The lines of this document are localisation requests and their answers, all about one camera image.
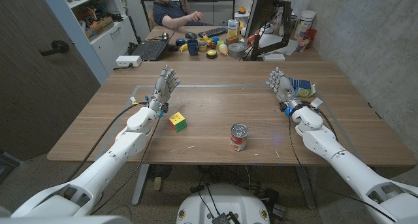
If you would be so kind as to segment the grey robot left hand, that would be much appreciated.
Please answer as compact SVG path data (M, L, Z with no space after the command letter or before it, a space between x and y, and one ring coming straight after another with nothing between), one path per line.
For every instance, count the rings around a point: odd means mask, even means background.
M160 111L162 105L170 99L171 93L179 85L180 81L174 69L164 66L160 77L157 79L148 107L155 112Z

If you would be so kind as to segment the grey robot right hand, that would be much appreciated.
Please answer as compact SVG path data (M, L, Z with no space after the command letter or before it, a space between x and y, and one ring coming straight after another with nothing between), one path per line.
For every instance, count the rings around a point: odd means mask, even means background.
M302 107L302 101L297 97L294 87L278 67L270 73L266 85L273 90L279 102L283 102L291 109Z

